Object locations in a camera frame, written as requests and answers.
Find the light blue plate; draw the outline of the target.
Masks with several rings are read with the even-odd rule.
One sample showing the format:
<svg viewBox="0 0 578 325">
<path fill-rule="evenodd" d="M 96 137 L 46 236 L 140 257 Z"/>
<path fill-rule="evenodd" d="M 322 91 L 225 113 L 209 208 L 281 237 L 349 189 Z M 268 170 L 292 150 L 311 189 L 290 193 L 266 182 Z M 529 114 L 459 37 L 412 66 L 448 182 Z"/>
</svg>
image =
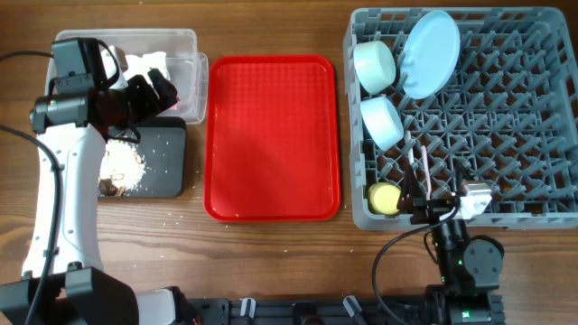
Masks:
<svg viewBox="0 0 578 325">
<path fill-rule="evenodd" d="M 461 51 L 457 23 L 442 10 L 423 16 L 410 32 L 399 64 L 406 75 L 404 92 L 413 99 L 427 98 L 449 81 Z"/>
</svg>

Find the light blue bowl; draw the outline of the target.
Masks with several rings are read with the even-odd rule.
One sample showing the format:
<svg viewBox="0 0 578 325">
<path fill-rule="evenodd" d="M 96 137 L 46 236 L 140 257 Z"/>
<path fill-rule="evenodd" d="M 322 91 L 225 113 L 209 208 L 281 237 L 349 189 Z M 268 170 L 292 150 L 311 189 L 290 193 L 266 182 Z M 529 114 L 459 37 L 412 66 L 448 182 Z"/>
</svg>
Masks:
<svg viewBox="0 0 578 325">
<path fill-rule="evenodd" d="M 400 115 L 387 97 L 374 97 L 360 103 L 360 113 L 371 139 L 387 151 L 404 137 Z"/>
</svg>

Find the cream plastic spoon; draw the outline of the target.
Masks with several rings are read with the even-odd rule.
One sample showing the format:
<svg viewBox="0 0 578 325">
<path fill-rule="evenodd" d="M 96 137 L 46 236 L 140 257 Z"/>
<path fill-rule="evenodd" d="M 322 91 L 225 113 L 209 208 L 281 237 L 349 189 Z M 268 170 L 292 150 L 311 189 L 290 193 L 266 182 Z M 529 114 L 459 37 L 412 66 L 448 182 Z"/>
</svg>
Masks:
<svg viewBox="0 0 578 325">
<path fill-rule="evenodd" d="M 405 144 L 408 146 L 407 151 L 408 164 L 410 167 L 413 167 L 413 164 L 415 163 L 415 153 L 414 153 L 415 140 L 411 136 L 409 130 L 405 130 L 404 140 Z"/>
</svg>

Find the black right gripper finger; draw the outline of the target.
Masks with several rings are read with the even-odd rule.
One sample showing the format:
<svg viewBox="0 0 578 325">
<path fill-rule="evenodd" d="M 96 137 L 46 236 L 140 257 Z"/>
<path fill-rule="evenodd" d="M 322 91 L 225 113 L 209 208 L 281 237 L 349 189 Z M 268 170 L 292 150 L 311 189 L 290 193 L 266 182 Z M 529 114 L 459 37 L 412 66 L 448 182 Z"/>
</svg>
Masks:
<svg viewBox="0 0 578 325">
<path fill-rule="evenodd" d="M 462 194 L 463 190 L 461 189 L 461 184 L 464 181 L 470 181 L 472 179 L 471 174 L 467 171 L 467 169 L 463 166 L 460 160 L 454 160 L 454 176 L 455 176 L 455 183 L 456 183 L 456 193 Z"/>
<path fill-rule="evenodd" d="M 404 169 L 404 178 L 401 182 L 400 197 L 396 204 L 400 212 L 414 213 L 416 206 L 423 202 L 423 192 L 415 176 L 415 172 L 408 162 Z"/>
</svg>

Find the pink plastic fork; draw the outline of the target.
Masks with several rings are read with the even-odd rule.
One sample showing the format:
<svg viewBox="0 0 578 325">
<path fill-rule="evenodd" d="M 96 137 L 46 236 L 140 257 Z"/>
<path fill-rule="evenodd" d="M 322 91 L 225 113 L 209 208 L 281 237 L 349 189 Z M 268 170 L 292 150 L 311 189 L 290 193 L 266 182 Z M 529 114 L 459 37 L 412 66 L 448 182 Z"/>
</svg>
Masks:
<svg viewBox="0 0 578 325">
<path fill-rule="evenodd" d="M 421 153 L 422 153 L 422 163 L 424 166 L 424 177 L 425 177 L 425 184 L 426 184 L 426 200 L 430 200 L 432 196 L 432 180 L 429 168 L 429 161 L 428 161 L 428 153 L 427 148 L 425 145 L 421 145 Z"/>
</svg>

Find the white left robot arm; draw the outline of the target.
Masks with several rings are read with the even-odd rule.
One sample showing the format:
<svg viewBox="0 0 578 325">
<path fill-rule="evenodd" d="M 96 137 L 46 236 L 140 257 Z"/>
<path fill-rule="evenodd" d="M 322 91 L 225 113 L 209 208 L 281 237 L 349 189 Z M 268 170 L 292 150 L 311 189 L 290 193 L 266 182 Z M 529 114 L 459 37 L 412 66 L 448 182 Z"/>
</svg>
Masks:
<svg viewBox="0 0 578 325">
<path fill-rule="evenodd" d="M 177 103 L 157 69 L 117 86 L 109 47 L 95 38 L 52 44 L 57 74 L 30 114 L 25 139 L 39 151 L 33 241 L 19 281 L 1 288 L 1 312 L 14 324 L 192 324 L 198 314 L 175 286 L 135 293 L 106 274 L 97 235 L 100 165 L 110 130 L 138 143 L 137 127 Z"/>
</svg>

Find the green bowl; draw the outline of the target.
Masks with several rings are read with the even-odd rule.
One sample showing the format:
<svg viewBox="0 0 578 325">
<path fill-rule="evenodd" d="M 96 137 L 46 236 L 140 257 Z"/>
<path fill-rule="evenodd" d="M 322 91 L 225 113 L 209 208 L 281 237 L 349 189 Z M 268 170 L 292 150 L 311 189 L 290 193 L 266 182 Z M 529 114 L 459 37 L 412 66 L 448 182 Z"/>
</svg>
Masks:
<svg viewBox="0 0 578 325">
<path fill-rule="evenodd" d="M 396 79 L 394 57 L 381 41 L 357 44 L 353 50 L 353 60 L 360 85 L 371 95 L 389 87 Z"/>
</svg>

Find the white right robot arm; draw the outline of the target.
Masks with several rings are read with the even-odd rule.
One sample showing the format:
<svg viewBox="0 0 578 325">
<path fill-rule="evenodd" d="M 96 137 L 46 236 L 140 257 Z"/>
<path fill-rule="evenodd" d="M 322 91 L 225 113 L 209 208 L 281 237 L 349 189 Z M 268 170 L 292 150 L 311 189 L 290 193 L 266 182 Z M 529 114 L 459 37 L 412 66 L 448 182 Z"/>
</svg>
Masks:
<svg viewBox="0 0 578 325">
<path fill-rule="evenodd" d="M 467 222 L 490 204 L 491 188 L 460 166 L 457 190 L 449 199 L 428 199 L 408 164 L 397 208 L 411 214 L 410 223 L 432 236 L 428 253 L 438 265 L 441 285 L 425 289 L 428 324 L 495 324 L 491 292 L 499 288 L 503 245 L 489 236 L 470 236 Z"/>
</svg>

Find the yellow plastic cup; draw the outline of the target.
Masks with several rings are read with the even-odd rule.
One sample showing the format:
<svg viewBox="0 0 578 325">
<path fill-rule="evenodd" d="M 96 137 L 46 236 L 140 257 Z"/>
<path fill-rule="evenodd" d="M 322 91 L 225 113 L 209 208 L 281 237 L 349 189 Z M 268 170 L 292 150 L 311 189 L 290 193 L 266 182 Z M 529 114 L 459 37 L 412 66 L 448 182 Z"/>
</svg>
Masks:
<svg viewBox="0 0 578 325">
<path fill-rule="evenodd" d="M 398 213 L 397 203 L 401 190 L 390 183 L 378 182 L 368 189 L 368 206 L 375 214 L 394 216 Z"/>
</svg>

